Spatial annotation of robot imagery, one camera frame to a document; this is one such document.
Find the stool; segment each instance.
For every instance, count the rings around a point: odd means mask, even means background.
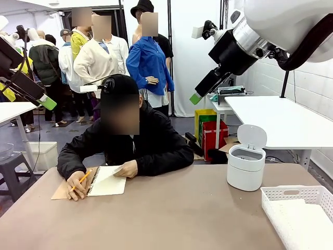
[[[16,173],[15,168],[24,163],[30,173]],[[17,201],[21,195],[28,189],[29,183],[37,181],[36,176],[33,174],[27,160],[21,153],[13,153],[8,159],[0,161],[0,173],[3,178],[0,179],[0,185],[7,184],[8,190],[0,190],[0,195],[10,195],[13,202]],[[18,177],[29,177],[24,183],[20,183]]]

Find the tiled wall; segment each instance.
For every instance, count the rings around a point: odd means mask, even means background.
[[[273,59],[256,62],[243,76],[237,78],[237,85],[246,86],[254,95],[280,95],[285,72]],[[322,63],[305,63],[289,74],[286,96],[307,108],[333,120],[333,60]],[[333,131],[313,128],[311,136],[325,136]],[[333,149],[313,150],[311,159],[333,179]]]

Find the black hoodie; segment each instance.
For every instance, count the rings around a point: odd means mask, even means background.
[[[108,165],[135,159],[139,176],[157,176],[190,166],[194,161],[193,151],[173,129],[169,118],[145,103],[140,109],[140,135],[133,139],[129,135],[112,135],[97,120],[61,150],[58,171],[66,180],[76,171],[86,172],[82,161],[102,152]]]

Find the white cardigan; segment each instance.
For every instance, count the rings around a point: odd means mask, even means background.
[[[106,44],[109,54],[91,39],[81,48],[74,61],[74,70],[87,83],[94,82],[111,74],[118,74],[118,59],[110,44]],[[102,80],[94,82],[101,85]],[[96,98],[100,99],[100,90],[95,92]]]

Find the yellow pencil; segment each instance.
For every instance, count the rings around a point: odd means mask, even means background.
[[[89,172],[86,173],[84,177],[82,177],[82,179],[80,180],[80,183],[82,183],[82,182],[84,181],[84,179],[87,178],[87,176],[88,176],[92,171],[93,171],[92,169],[89,170]],[[71,191],[69,191],[69,193],[72,192],[75,188],[76,188],[76,186],[72,187],[72,189],[71,189]]]

